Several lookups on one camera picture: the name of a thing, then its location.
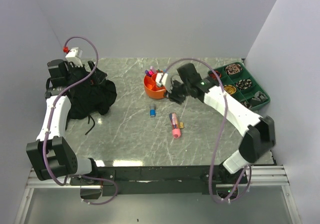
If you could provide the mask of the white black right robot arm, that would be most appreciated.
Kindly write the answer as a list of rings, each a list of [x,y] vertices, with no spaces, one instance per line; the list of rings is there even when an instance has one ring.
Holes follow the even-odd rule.
[[[239,170],[256,163],[275,146],[274,120],[246,108],[224,90],[217,78],[202,78],[193,63],[180,66],[177,73],[180,81],[172,80],[167,72],[158,73],[156,85],[164,87],[167,97],[175,103],[181,104],[187,96],[191,96],[213,108],[223,115],[223,121],[229,121],[242,137],[238,149],[219,165],[220,180],[231,183]]]

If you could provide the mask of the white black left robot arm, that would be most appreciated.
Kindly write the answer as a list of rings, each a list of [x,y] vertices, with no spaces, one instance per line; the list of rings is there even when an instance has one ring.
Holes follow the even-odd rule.
[[[45,86],[45,118],[36,140],[26,145],[40,181],[79,175],[88,185],[94,185],[100,179],[95,160],[77,157],[64,137],[69,120],[91,121],[92,113],[105,115],[116,100],[115,84],[107,74],[93,61],[88,61],[88,66],[90,71],[62,59],[47,63],[50,77]]]

